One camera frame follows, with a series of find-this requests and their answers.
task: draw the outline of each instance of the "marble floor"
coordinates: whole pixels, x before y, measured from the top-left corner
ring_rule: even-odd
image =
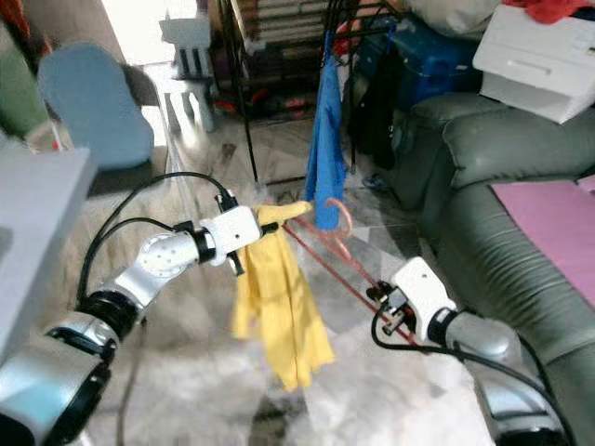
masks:
[[[208,172],[236,192],[240,203],[286,202],[301,197],[303,184],[273,188],[251,181],[241,123],[219,117],[206,134],[185,120],[181,103],[178,142],[186,168]],[[258,169],[263,178],[303,174],[311,122],[256,127]],[[361,185],[365,160],[349,175],[345,204],[354,216],[348,247],[366,269],[386,278],[406,258],[428,254],[411,217],[389,193]],[[179,198],[186,188],[198,208]],[[213,216],[214,191],[200,182],[173,182],[142,193],[126,216],[167,223]],[[50,305],[40,326],[72,305],[86,246],[121,195],[94,199],[85,208],[48,287]],[[109,240],[94,265],[91,284],[136,256],[152,234],[139,225]],[[317,246],[358,291],[364,281]],[[255,340],[238,341],[229,330],[235,279],[227,267],[189,269],[162,292],[148,316],[146,338],[137,329],[120,349],[113,379],[78,445],[407,445],[483,446],[489,438],[472,383],[449,358],[377,348],[369,334],[372,313],[310,255],[294,244],[311,285],[337,359],[314,376],[310,387],[286,392],[271,375]],[[144,347],[139,349],[139,342]],[[124,414],[124,442],[116,438],[118,416],[132,364],[140,351],[137,379]]]

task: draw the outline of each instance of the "pink mat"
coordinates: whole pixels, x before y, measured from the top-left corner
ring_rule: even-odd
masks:
[[[494,184],[515,223],[595,307],[595,195],[573,181]]]

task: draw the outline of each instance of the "blue chair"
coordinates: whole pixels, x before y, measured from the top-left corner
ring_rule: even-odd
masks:
[[[74,145],[88,147],[100,171],[132,168],[150,160],[151,126],[122,67],[103,48],[82,43],[54,51],[41,60],[37,81]],[[147,105],[158,105],[158,99]]]

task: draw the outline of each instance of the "yellow towel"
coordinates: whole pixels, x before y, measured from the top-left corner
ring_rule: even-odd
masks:
[[[311,210],[307,202],[260,206],[261,225],[299,216]],[[238,298],[232,328],[246,339],[258,323],[267,361],[288,390],[309,386],[311,371],[335,358],[310,287],[282,228],[238,253],[245,274],[238,278]]]

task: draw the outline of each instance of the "black metal rack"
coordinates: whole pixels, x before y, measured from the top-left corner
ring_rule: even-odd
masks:
[[[223,27],[223,42],[231,73],[231,87],[244,119],[245,137],[250,154],[254,180],[258,182],[250,115],[245,103],[245,89],[250,85],[267,82],[288,82],[292,79],[310,80],[318,85],[323,57],[324,37],[331,33],[331,39],[347,39],[349,81],[353,79],[353,55],[357,51],[354,38],[371,34],[385,33],[388,28],[353,30],[352,23],[361,10],[372,10],[368,17],[393,16],[402,13],[388,0],[360,5],[359,0],[218,0],[219,16]],[[347,30],[337,32],[341,23]],[[257,38],[267,42],[268,49],[274,49],[283,56],[263,69],[257,67],[250,72],[250,63],[245,43]],[[353,110],[353,85],[349,85],[350,110]],[[350,142],[351,169],[355,167],[356,147]],[[280,184],[303,179],[291,177],[267,184]]]

